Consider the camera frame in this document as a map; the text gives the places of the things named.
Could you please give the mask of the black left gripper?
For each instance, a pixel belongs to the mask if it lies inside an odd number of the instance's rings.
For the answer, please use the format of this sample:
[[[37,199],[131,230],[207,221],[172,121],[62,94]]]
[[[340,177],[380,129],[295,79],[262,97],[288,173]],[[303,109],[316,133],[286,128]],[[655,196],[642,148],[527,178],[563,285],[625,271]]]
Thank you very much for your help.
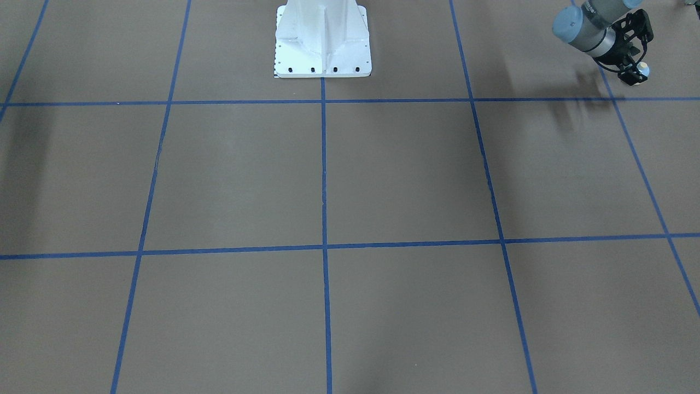
[[[648,44],[654,40],[654,31],[646,10],[627,13],[610,26],[615,40],[607,53],[602,55],[603,65],[628,65],[620,69],[618,78],[629,86],[641,83],[641,71],[637,65],[643,61]]]

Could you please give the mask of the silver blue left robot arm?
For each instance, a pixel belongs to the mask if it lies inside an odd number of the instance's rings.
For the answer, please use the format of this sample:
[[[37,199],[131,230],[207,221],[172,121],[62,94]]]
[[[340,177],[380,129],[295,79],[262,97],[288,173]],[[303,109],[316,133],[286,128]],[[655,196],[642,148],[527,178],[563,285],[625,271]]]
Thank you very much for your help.
[[[556,15],[552,32],[625,84],[639,85],[650,75],[644,57],[654,38],[650,18],[640,5],[640,1],[570,5]]]

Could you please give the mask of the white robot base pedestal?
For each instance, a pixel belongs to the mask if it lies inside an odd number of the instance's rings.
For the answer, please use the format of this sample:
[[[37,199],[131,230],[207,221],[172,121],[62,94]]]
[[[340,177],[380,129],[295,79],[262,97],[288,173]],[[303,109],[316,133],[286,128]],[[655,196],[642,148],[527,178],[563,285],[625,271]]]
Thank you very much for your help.
[[[287,1],[276,17],[276,78],[372,74],[368,11],[357,2]]]

